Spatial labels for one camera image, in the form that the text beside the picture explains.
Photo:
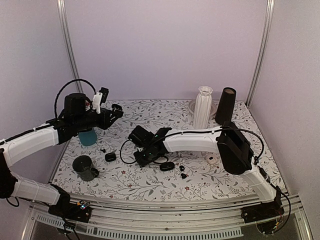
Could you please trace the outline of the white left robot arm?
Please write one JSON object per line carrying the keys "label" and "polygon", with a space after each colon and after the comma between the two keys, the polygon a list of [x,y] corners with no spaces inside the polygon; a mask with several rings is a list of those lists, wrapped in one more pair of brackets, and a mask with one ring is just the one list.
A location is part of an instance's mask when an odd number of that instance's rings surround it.
{"label": "white left robot arm", "polygon": [[93,100],[84,93],[72,93],[64,98],[64,108],[60,115],[48,120],[41,126],[0,142],[0,197],[22,198],[54,205],[63,216],[74,213],[74,205],[62,198],[64,193],[58,187],[43,184],[19,176],[10,168],[20,160],[48,147],[60,145],[76,137],[80,132],[93,128],[108,129],[117,119],[123,116],[123,109],[113,104],[111,109],[101,105],[107,95],[97,92]]}

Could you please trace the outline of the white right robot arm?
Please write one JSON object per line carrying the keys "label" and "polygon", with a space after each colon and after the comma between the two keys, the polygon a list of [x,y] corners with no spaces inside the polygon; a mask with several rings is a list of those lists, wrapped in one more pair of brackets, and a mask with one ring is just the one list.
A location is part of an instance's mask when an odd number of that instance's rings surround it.
{"label": "white right robot arm", "polygon": [[140,167],[144,167],[167,153],[193,151],[219,153],[224,170],[243,178],[261,201],[258,213],[269,218],[278,210],[275,201],[279,196],[265,170],[259,166],[261,154],[254,155],[251,144],[244,136],[245,129],[238,128],[232,121],[223,126],[177,130],[160,128],[156,133],[136,126],[128,139],[139,149],[133,154]]}

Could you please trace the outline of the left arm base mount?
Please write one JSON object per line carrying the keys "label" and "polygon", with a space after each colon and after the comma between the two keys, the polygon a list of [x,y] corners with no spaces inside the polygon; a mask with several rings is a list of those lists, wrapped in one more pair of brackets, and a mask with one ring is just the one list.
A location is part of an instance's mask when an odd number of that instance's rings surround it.
{"label": "left arm base mount", "polygon": [[91,203],[80,200],[77,203],[70,202],[71,197],[65,191],[60,191],[60,197],[55,205],[48,208],[48,213],[66,220],[88,223],[91,218]]}

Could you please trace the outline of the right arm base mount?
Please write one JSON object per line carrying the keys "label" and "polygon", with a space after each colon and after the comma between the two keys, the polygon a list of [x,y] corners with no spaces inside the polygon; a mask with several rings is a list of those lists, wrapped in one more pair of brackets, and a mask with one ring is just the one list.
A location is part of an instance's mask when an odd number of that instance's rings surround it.
{"label": "right arm base mount", "polygon": [[241,218],[245,223],[274,218],[285,213],[281,202],[281,193],[277,192],[273,201],[241,208]]}

